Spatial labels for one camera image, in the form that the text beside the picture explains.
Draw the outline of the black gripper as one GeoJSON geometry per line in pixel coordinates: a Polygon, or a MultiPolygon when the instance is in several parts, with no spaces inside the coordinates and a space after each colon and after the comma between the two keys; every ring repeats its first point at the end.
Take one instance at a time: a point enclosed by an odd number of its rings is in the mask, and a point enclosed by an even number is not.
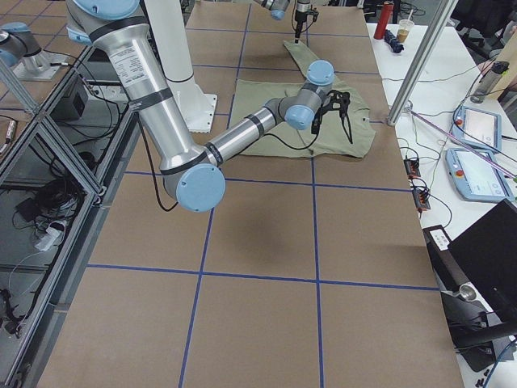
{"type": "Polygon", "coordinates": [[[339,117],[341,120],[341,124],[343,127],[343,131],[345,133],[345,136],[349,142],[353,142],[353,132],[352,132],[350,118],[348,116],[347,106],[340,107],[338,112],[339,112],[339,117]]]}
{"type": "Polygon", "coordinates": [[[294,20],[296,22],[296,25],[294,28],[294,31],[295,31],[294,43],[295,44],[298,44],[300,42],[302,33],[305,32],[307,27],[309,26],[307,24],[308,17],[309,17],[308,12],[295,11],[295,16],[294,16],[294,20]]]}

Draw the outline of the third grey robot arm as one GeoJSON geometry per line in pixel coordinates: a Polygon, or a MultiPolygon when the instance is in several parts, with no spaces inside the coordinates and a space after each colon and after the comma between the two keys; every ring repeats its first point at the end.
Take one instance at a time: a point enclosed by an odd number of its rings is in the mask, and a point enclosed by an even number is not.
{"type": "Polygon", "coordinates": [[[1,26],[1,60],[18,79],[51,80],[60,66],[51,65],[54,57],[42,49],[25,23],[11,22],[1,26]]]}

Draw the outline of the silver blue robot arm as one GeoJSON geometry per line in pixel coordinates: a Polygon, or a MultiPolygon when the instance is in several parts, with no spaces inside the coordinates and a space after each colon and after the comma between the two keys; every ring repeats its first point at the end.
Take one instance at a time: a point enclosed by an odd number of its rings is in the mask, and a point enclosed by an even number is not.
{"type": "MultiPolygon", "coordinates": [[[[282,20],[290,5],[289,0],[257,0],[262,8],[269,10],[270,15],[275,20],[282,20]]],[[[295,32],[294,43],[300,42],[301,35],[306,32],[319,16],[317,8],[311,1],[296,0],[292,8],[292,28],[295,32]]]]}
{"type": "Polygon", "coordinates": [[[216,207],[225,194],[220,165],[274,127],[316,124],[334,93],[334,67],[309,64],[293,96],[267,101],[204,145],[194,142],[187,119],[211,101],[196,85],[181,6],[177,1],[68,1],[69,38],[104,51],[128,96],[130,108],[161,156],[170,197],[192,212],[216,207]]]}

